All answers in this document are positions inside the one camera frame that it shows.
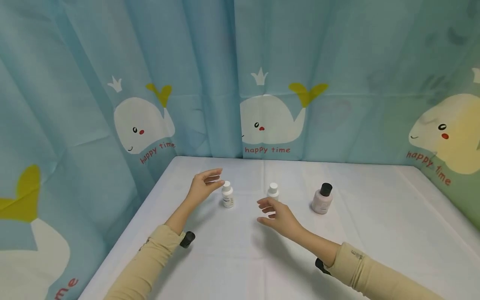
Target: cartoon whale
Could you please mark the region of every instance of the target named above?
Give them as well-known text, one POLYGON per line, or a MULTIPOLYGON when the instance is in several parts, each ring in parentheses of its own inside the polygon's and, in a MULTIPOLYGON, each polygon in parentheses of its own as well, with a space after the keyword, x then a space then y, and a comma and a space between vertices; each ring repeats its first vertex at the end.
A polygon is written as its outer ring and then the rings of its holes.
POLYGON ((40 169, 29 166, 20 176, 16 199, 0 198, 0 219, 30 223, 36 250, 0 251, 2 299, 44 300, 70 259, 67 241, 37 216, 40 169))
POLYGON ((413 125, 408 140, 436 153, 454 172, 472 174, 480 169, 480 98, 451 96, 427 110, 413 125))
POLYGON ((175 126, 167 111, 172 87, 166 85, 161 92, 153 84, 147 84, 146 87, 155 93, 162 104, 164 117, 153 103, 137 97, 122 101, 113 114, 120 142, 130 154, 139 154, 152 143, 175 134, 175 126))
POLYGON ((319 84, 311 91, 299 83, 289 88, 297 93, 302 109, 295 120, 285 103, 273 95, 260 95, 240 103, 242 141, 247 144, 283 144, 297 139, 305 122, 306 107, 328 85, 319 84))

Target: finger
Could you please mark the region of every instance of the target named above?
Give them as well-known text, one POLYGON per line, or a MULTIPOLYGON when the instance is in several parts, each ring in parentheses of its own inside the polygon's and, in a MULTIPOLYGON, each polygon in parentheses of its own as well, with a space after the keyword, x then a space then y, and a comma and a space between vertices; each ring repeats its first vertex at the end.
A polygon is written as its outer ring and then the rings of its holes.
POLYGON ((210 177, 207 177, 204 179, 204 182, 207 183, 207 182, 211 182, 211 181, 215 181, 217 179, 220 178, 220 175, 217 175, 217 176, 210 176, 210 177))
POLYGON ((271 197, 266 197, 266 198, 260 199, 260 200, 257 201, 257 203, 260 204, 260 205, 263 205, 265 207, 273 206, 273 208, 275 208, 275 209, 280 204, 280 202, 278 202, 277 200, 275 200, 271 197))
POLYGON ((271 212, 274 212, 274 211, 275 211, 275 209, 274 209, 272 206, 269 206, 269 207, 267 207, 267 208, 262 209, 262 212, 263 212, 264 214, 266 214, 266 213, 271 213, 271 212))
POLYGON ((219 180, 219 181, 212 181, 212 182, 207 182, 206 185, 210 192, 213 192, 214 190, 218 189, 222 185, 225 184, 225 180, 219 180))
POLYGON ((260 218, 257 218, 257 222, 262 224, 262 225, 272 227, 274 220, 270 220, 270 219, 267 219, 267 218, 264 218, 264 217, 260 217, 260 218))
POLYGON ((207 170, 202 173, 199 173, 198 175, 202 180, 205 180, 207 177, 220 175, 220 174, 222 174, 222 168, 207 170))
POLYGON ((260 209, 264 209, 264 208, 267 208, 267 207, 270 207, 270 205, 268 203, 267 204, 260 204, 258 206, 258 208, 260 208, 260 209))

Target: white bottle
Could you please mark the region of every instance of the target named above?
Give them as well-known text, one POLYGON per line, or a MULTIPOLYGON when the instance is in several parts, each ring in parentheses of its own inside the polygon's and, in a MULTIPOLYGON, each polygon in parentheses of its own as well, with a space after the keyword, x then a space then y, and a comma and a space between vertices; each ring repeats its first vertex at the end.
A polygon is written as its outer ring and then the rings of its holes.
POLYGON ((230 181, 225 181, 222 187, 223 206, 231 208, 233 206, 233 188, 230 186, 230 181))
POLYGON ((327 213, 333 196, 331 195, 332 185, 330 183, 322 184, 322 188, 315 192, 312 201, 312 209, 314 212, 324 215, 327 213))
POLYGON ((270 184, 270 187, 268 188, 268 191, 267 191, 267 197, 272 197, 274 198, 275 200, 278 201, 278 184, 276 184, 275 182, 272 182, 270 184))

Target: forearm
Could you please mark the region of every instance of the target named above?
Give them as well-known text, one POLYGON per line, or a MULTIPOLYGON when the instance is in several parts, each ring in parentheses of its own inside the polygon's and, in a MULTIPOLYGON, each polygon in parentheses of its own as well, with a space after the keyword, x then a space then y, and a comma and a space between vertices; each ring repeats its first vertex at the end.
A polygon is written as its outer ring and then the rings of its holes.
POLYGON ((177 234, 161 225, 117 277, 104 300, 145 300, 167 260, 180 244, 177 234))
POLYGON ((302 229, 292 240, 313 253, 325 266, 333 265, 336 252, 340 248, 339 244, 324 239, 306 229, 302 229))
POLYGON ((335 261, 327 271, 371 300, 442 299, 429 289, 371 259, 347 243, 338 248, 335 261))
POLYGON ((190 201, 188 198, 185 199, 170 216, 170 218, 168 218, 168 220, 165 222, 165 225, 170 227, 176 234, 181 234, 185 224, 187 223, 188 217, 194 211, 195 207, 196 206, 192 201, 190 201))

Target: curtain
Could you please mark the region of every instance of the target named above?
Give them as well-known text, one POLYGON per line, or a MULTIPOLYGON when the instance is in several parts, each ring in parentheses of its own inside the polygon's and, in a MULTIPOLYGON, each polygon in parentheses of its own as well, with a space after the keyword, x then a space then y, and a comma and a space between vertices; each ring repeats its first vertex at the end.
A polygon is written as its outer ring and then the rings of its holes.
POLYGON ((478 2, 0 0, 1 298, 76 299, 175 156, 414 165, 480 228, 478 2))

